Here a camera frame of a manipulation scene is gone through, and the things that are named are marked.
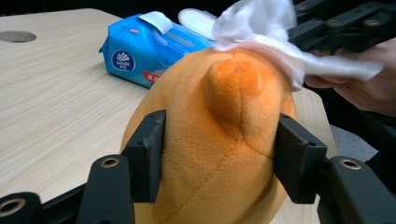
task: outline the blue package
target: blue package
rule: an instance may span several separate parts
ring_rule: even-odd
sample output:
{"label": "blue package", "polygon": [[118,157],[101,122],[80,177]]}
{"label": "blue package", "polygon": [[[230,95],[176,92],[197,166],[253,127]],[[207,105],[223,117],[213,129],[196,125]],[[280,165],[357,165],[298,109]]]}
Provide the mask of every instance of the blue package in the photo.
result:
{"label": "blue package", "polygon": [[108,27],[100,48],[108,73],[150,88],[175,62],[185,55],[213,46],[213,43],[174,22],[164,35],[138,15]]}

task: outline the table surface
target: table surface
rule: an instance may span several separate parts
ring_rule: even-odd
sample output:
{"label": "table surface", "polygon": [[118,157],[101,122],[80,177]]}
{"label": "table surface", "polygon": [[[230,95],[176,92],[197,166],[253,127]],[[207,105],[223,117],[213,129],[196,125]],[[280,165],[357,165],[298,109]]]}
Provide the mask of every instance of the table surface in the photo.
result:
{"label": "table surface", "polygon": [[[0,18],[0,32],[36,35],[0,40],[0,197],[33,191],[44,203],[85,183],[96,159],[119,152],[148,91],[108,74],[98,52],[119,20],[95,9]],[[301,124],[336,155],[320,98],[309,90],[294,98]],[[273,223],[318,223],[316,206],[287,200]]]}

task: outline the light wood grain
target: light wood grain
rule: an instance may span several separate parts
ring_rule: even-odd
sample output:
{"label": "light wood grain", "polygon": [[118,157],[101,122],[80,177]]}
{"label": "light wood grain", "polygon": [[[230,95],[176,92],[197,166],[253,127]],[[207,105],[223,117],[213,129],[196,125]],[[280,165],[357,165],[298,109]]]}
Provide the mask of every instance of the light wood grain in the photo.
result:
{"label": "light wood grain", "polygon": [[[98,53],[120,18],[94,9],[0,18],[0,197],[33,191],[46,202],[83,184],[91,164],[119,152],[124,129],[147,89],[106,72]],[[294,94],[300,122],[336,154],[320,98]],[[285,202],[273,223],[318,223],[315,205]]]}

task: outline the hand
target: hand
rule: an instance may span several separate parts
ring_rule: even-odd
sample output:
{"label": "hand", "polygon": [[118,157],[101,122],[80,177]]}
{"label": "hand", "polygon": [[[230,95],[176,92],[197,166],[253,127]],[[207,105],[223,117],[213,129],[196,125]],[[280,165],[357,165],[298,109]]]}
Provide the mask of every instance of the hand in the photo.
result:
{"label": "hand", "polygon": [[[314,52],[324,56],[326,52]],[[351,78],[306,76],[305,84],[314,88],[334,88],[360,110],[373,111],[396,118],[396,38],[362,53],[340,49],[337,55],[358,61],[377,61],[384,69],[374,78],[362,81]]]}

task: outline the plush toy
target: plush toy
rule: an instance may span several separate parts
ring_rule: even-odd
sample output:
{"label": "plush toy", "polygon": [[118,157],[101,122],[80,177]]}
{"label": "plush toy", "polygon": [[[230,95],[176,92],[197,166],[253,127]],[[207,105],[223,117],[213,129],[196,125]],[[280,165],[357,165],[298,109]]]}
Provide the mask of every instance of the plush toy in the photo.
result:
{"label": "plush toy", "polygon": [[204,49],[182,58],[134,112],[166,109],[158,202],[136,203],[136,223],[268,223],[286,192],[274,175],[279,113],[297,119],[290,84],[248,49]]}

